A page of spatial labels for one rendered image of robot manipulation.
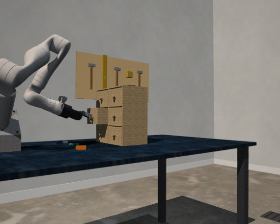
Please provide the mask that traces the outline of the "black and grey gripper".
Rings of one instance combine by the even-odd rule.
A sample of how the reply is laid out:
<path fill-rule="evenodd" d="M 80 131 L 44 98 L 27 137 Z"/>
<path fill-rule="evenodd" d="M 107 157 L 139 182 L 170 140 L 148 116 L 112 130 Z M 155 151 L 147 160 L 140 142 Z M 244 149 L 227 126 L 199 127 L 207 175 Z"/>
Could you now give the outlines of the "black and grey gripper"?
<path fill-rule="evenodd" d="M 70 105 L 65 104 L 67 101 L 66 96 L 59 96 L 58 101 L 56 101 L 55 106 L 51 113 L 56 114 L 58 116 L 64 117 L 64 118 L 72 118 L 74 120 L 80 120 L 82 119 L 82 116 L 85 116 L 87 118 L 92 118 L 92 114 L 87 113 L 85 111 L 76 111 L 72 109 Z"/>

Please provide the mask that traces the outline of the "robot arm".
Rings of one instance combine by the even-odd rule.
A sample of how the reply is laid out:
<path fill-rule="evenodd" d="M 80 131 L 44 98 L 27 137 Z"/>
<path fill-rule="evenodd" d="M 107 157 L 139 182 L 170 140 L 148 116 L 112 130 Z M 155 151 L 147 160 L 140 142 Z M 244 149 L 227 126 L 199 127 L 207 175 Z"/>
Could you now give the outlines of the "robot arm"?
<path fill-rule="evenodd" d="M 51 75 L 65 58 L 71 47 L 70 41 L 59 35 L 52 35 L 43 43 L 28 50 L 24 56 L 24 66 L 19 66 L 5 58 L 0 59 L 0 129 L 9 126 L 16 98 L 16 87 L 38 70 L 32 83 L 24 93 L 27 104 L 51 112 L 54 99 L 40 95 Z M 58 56 L 49 64 L 50 51 Z M 47 64 L 47 65 L 45 65 Z"/>

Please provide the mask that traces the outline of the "small wooden chest of drawers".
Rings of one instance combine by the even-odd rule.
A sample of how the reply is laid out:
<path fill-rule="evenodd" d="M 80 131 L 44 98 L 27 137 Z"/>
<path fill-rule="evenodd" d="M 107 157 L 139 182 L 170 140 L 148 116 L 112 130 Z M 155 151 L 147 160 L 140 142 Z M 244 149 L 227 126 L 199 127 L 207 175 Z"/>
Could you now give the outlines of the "small wooden chest of drawers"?
<path fill-rule="evenodd" d="M 109 103 L 109 89 L 120 87 L 122 87 L 122 105 L 96 107 L 108 109 L 122 107 L 122 125 L 96 124 L 96 126 L 122 126 L 122 145 L 96 141 L 119 146 L 147 144 L 147 87 L 119 85 L 99 89 L 96 92 L 108 90 Z"/>

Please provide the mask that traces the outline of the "orange rectangular block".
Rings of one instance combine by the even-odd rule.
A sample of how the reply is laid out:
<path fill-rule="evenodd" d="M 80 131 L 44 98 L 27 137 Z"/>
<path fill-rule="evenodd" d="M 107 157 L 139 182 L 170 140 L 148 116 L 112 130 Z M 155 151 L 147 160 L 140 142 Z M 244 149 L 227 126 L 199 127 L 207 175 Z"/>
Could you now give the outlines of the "orange rectangular block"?
<path fill-rule="evenodd" d="M 76 146 L 76 150 L 86 150 L 86 145 L 78 145 Z"/>

